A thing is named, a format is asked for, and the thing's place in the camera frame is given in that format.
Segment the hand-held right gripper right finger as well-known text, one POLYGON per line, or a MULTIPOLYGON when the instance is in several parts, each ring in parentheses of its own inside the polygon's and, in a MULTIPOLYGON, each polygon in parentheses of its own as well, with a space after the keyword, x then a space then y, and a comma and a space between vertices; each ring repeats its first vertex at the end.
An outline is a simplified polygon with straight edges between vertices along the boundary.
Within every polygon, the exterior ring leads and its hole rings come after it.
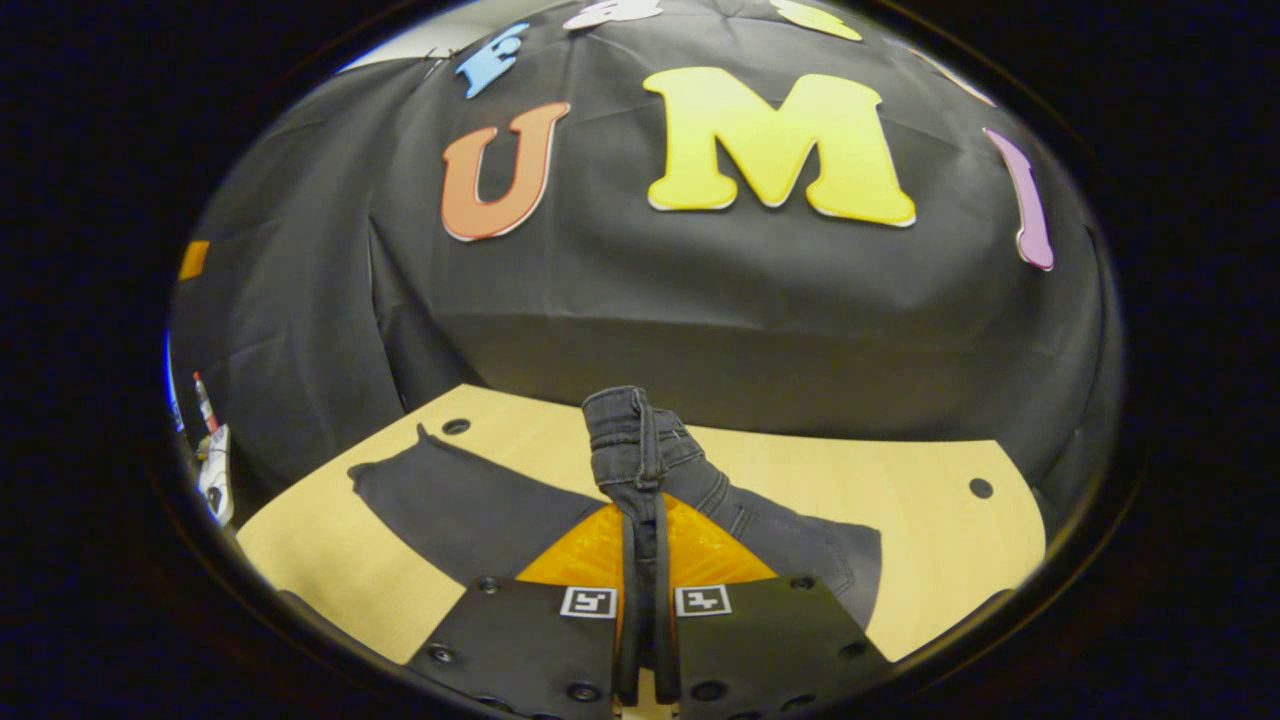
POLYGON ((659 520, 659 700, 677 719, 805 719, 870 703, 891 664, 813 573, 769 569, 672 496, 659 520))

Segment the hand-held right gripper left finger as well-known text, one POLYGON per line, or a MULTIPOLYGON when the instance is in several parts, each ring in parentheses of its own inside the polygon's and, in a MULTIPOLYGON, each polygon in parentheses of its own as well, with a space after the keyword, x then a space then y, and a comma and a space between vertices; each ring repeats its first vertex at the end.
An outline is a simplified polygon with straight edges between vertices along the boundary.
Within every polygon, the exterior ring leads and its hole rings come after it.
POLYGON ((637 694, 632 556, 628 519, 600 507, 517 575, 474 579, 407 666, 493 712, 613 719, 637 694))

